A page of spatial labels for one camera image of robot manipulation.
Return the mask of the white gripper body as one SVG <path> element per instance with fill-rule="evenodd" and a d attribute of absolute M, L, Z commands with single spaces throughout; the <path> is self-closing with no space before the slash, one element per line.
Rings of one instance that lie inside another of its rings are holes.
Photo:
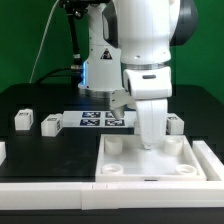
<path fill-rule="evenodd" d="M 168 66 L 154 70 L 125 69 L 123 82 L 134 100 L 163 99 L 172 95 L 171 69 Z"/>

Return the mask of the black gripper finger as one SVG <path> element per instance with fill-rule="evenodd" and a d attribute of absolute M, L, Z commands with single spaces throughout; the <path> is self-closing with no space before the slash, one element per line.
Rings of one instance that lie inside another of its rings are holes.
<path fill-rule="evenodd" d="M 166 135 L 168 102 L 166 99 L 136 102 L 137 120 L 143 146 L 149 149 Z"/>

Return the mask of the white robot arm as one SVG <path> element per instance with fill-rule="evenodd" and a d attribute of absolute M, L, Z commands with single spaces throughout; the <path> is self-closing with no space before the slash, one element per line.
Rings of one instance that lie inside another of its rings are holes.
<path fill-rule="evenodd" d="M 89 56 L 79 89 L 108 97 L 118 119 L 125 107 L 135 109 L 137 132 L 150 148 L 166 135 L 170 48 L 196 31 L 194 0 L 109 0 L 91 4 L 88 15 Z"/>

